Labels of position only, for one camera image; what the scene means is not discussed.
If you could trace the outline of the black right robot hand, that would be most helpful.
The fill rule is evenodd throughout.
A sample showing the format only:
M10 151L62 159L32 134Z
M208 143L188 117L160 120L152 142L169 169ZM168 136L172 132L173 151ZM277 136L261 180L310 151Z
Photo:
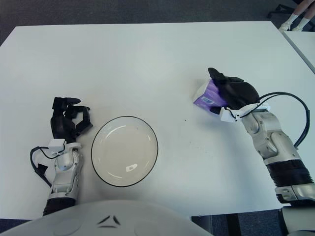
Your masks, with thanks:
M210 112L218 115L221 107L238 110L260 101L256 89L243 79L225 76L212 67L208 68L208 72L218 90L219 98L223 100L223 105L212 106Z

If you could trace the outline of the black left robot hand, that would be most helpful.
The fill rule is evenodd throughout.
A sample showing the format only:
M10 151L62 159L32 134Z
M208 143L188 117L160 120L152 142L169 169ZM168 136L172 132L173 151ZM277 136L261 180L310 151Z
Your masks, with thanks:
M80 135L92 128L90 108L78 106L80 102L78 98L54 98L50 124L55 139L65 139L68 144L74 143Z

